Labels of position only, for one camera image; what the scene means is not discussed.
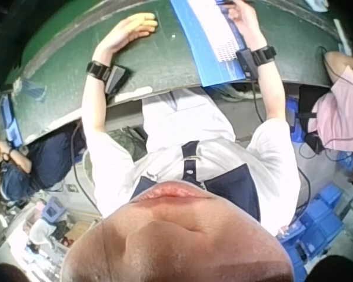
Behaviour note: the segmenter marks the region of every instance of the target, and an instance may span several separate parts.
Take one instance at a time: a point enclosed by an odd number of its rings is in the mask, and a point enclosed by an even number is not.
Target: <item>blue folder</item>
[[[214,51],[209,44],[198,18],[190,7],[188,0],[171,0],[174,11],[186,34],[195,64],[198,69],[201,84],[211,86],[220,83],[234,82],[245,79],[243,70],[237,60],[218,62]],[[244,48],[241,35],[235,24],[223,13],[237,39],[240,49]]]

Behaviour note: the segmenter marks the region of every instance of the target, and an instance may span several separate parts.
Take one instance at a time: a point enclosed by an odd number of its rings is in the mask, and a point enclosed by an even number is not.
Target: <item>paper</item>
[[[198,18],[218,62],[237,59],[238,42],[215,0],[188,0]]]

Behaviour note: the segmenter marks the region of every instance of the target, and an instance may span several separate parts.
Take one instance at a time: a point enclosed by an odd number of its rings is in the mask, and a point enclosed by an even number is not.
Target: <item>dark blue shirt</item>
[[[31,171],[25,173],[12,161],[2,164],[2,191],[12,201],[31,197],[41,189],[48,189],[60,182],[72,167],[71,136],[75,126],[65,126],[34,144],[29,145],[27,158],[32,162]],[[75,156],[84,148],[80,131],[74,138]]]

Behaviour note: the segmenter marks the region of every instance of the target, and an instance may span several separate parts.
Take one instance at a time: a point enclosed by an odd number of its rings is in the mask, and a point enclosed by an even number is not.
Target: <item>pink shirt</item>
[[[353,152],[353,140],[331,141],[353,138],[353,70],[347,67],[331,91],[321,97],[312,112],[316,119],[310,119],[308,131],[318,131],[325,148]]]

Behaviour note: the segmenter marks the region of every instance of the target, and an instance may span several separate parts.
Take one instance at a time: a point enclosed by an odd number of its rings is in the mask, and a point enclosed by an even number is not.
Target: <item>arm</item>
[[[353,69],[352,57],[340,52],[327,52],[325,54],[325,67],[333,83],[337,82],[347,66]]]
[[[157,22],[150,13],[130,16],[121,21],[97,46],[93,61],[110,66],[113,56],[131,41],[155,31]],[[82,99],[82,123],[85,134],[105,131],[106,97],[103,81],[88,76]]]
[[[0,152],[9,155],[10,147],[7,143],[0,140]],[[12,161],[19,166],[24,172],[30,173],[31,161],[17,150],[12,150],[9,157]]]
[[[229,5],[229,17],[235,22],[251,51],[267,46],[267,40],[260,31],[258,18],[253,7],[242,0],[235,0],[235,5]],[[285,119],[285,90],[275,62],[258,68],[259,85],[267,119]]]

